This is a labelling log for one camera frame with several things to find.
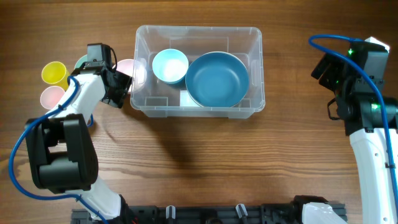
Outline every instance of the yellow cup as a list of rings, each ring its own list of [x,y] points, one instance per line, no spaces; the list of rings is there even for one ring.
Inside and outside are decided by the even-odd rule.
[[[64,90],[68,89],[69,72],[61,62],[50,62],[42,70],[42,79],[50,85],[57,85]]]

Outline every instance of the transparent bin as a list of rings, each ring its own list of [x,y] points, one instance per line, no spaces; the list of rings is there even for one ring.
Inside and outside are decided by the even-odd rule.
[[[233,54],[246,66],[249,90],[231,108],[198,106],[187,93],[185,79],[169,85],[152,71],[152,61],[164,49],[182,51],[190,64],[201,55],[222,51]],[[131,106],[148,117],[168,116],[248,118],[266,105],[262,35],[255,27],[141,26],[136,34]]]

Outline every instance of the light blue bowl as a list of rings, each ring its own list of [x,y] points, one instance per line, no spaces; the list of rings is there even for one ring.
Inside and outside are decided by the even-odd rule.
[[[80,68],[85,62],[87,62],[87,55],[82,56],[79,61],[76,62],[75,68]]]
[[[152,70],[158,79],[174,84],[184,78],[188,65],[188,58],[184,53],[175,49],[166,49],[155,56]]]
[[[185,83],[188,93],[199,105],[232,107],[248,92],[249,75],[234,55],[210,52],[189,66]]]

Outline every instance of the brown wooden surface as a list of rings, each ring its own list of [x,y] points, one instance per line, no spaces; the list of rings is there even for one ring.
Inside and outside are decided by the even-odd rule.
[[[389,1],[139,1],[0,5],[0,223],[69,223],[73,200],[38,202],[11,184],[7,163],[28,118],[46,111],[43,66],[72,71],[86,44],[103,42],[133,58],[143,24],[254,26],[263,34],[266,107],[246,120],[150,119],[131,108],[95,109],[91,137],[100,176],[130,205],[287,203],[319,195],[345,203],[362,222],[355,157],[343,123],[330,121],[332,92],[310,76],[321,52],[307,39],[333,33],[392,47],[385,95],[398,97],[398,3]],[[347,44],[326,43],[346,50]],[[21,184],[38,194],[25,143],[16,157]]]

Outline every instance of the blue cable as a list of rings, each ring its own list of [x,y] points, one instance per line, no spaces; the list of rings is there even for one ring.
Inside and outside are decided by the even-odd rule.
[[[69,194],[69,195],[59,195],[59,196],[41,196],[41,195],[36,195],[36,194],[32,194],[30,192],[28,192],[26,189],[24,189],[19,183],[18,180],[15,177],[15,173],[14,173],[14,158],[15,155],[17,153],[17,150],[19,148],[19,146],[21,145],[22,141],[24,140],[24,138],[30,133],[30,131],[36,127],[37,125],[39,125],[41,122],[43,122],[45,119],[47,119],[50,116],[53,116],[55,114],[58,114],[59,112],[61,112],[64,108],[66,108],[71,102],[72,100],[76,97],[76,94],[79,91],[79,83],[76,80],[76,78],[69,76],[68,77],[68,81],[73,80],[73,82],[75,82],[75,90],[73,91],[72,95],[69,97],[69,99],[64,102],[63,105],[61,105],[60,107],[58,107],[56,110],[51,111],[43,116],[41,116],[40,118],[37,118],[36,120],[34,120],[26,129],[25,131],[22,133],[22,135],[19,137],[18,141],[16,142],[14,148],[11,151],[11,155],[10,155],[10,160],[8,162],[8,173],[10,176],[10,179],[12,181],[12,183],[14,184],[14,186],[24,195],[33,198],[33,199],[37,199],[37,200],[59,200],[59,199],[65,199],[65,198],[75,198],[76,201],[80,201],[87,209],[89,209],[91,212],[93,212],[95,215],[99,216],[100,219],[102,219],[102,222],[104,222],[105,224],[108,224],[108,221],[105,219],[104,216],[102,216],[98,211],[96,211],[93,207],[91,207],[90,205],[88,205],[81,197],[81,195],[77,195],[77,194]]]
[[[309,38],[308,43],[312,46],[315,47],[318,50],[323,51],[326,54],[330,54],[332,56],[338,57],[342,59],[343,61],[347,62],[349,65],[351,65],[361,76],[362,78],[368,83],[368,85],[371,87],[373,92],[376,94],[377,100],[380,103],[381,107],[381,118],[384,126],[384,134],[386,135],[386,146],[387,146],[387,155],[388,155],[388,160],[390,162],[390,175],[391,175],[391,182],[392,182],[392,191],[394,193],[394,200],[395,200],[395,205],[396,205],[396,212],[398,215],[398,188],[397,188],[397,177],[396,173],[394,171],[395,163],[394,163],[394,156],[392,155],[392,145],[391,145],[391,137],[390,137],[390,132],[389,132],[389,127],[388,127],[388,120],[387,120],[387,112],[386,112],[386,106],[384,104],[383,97],[380,93],[380,91],[377,89],[376,85],[372,82],[368,74],[360,67],[358,66],[355,62],[353,62],[350,58],[345,57],[344,55],[335,52],[334,50],[327,49],[326,47],[322,47],[321,45],[315,44],[313,40],[315,39],[338,39],[338,40],[346,40],[348,42],[362,42],[363,40],[357,39],[357,38],[350,38],[350,37],[345,37],[345,36],[340,36],[340,35],[333,35],[333,34],[319,34],[319,35],[314,35]]]
[[[87,127],[89,128],[92,125],[94,125],[94,116],[93,116],[93,114],[91,114],[91,116],[90,116],[90,123],[87,125]]]

